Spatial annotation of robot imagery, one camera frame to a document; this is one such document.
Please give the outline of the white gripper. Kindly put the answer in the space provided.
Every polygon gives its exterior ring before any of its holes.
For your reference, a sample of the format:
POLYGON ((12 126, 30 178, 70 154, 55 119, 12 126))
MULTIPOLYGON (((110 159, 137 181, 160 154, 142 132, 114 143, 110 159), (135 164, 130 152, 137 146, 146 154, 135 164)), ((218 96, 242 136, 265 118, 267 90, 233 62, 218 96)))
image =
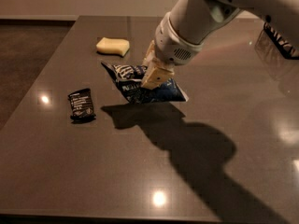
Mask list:
POLYGON ((202 44, 193 44, 179 37, 172 27, 170 13, 167 12, 157 26, 154 41, 150 41, 143 59, 142 64, 147 70, 141 87, 153 90, 161 86, 174 76, 174 65, 188 63, 202 47, 202 44))

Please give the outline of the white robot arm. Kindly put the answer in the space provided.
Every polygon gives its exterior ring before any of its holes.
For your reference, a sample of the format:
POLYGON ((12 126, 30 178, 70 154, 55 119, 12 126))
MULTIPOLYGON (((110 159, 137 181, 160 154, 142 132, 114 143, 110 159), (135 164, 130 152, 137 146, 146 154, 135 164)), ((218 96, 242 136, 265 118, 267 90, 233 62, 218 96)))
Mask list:
POLYGON ((143 64, 141 86, 153 90, 188 63, 214 31, 247 11, 299 48, 299 0, 178 0, 158 25, 143 64))

